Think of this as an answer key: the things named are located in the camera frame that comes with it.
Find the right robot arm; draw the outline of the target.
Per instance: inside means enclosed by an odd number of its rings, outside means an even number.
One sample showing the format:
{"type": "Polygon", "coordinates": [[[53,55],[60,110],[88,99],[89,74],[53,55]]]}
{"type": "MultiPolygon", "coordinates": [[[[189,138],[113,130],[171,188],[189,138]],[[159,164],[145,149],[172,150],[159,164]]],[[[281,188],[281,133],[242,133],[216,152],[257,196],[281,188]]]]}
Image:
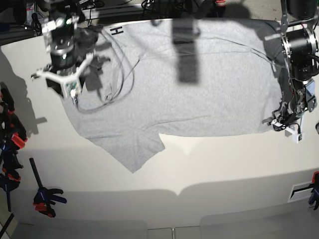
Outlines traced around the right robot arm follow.
{"type": "Polygon", "coordinates": [[[79,27],[85,15],[78,0],[46,0],[44,4],[48,17],[41,31],[51,61],[36,75],[61,97],[76,97],[82,93],[90,67],[98,60],[94,49],[98,34],[79,27]]]}

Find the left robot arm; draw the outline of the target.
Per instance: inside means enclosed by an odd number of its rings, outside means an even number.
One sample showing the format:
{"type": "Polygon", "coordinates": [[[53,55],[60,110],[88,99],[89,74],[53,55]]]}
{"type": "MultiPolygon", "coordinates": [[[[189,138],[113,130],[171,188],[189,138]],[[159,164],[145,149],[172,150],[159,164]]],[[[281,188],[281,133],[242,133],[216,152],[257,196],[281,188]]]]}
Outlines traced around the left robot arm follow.
{"type": "Polygon", "coordinates": [[[319,6],[316,0],[283,0],[281,7],[280,36],[290,96],[283,98],[268,125],[274,131],[296,125],[300,134],[302,116],[318,104],[313,77],[319,73],[319,38],[315,33],[319,6]]]}

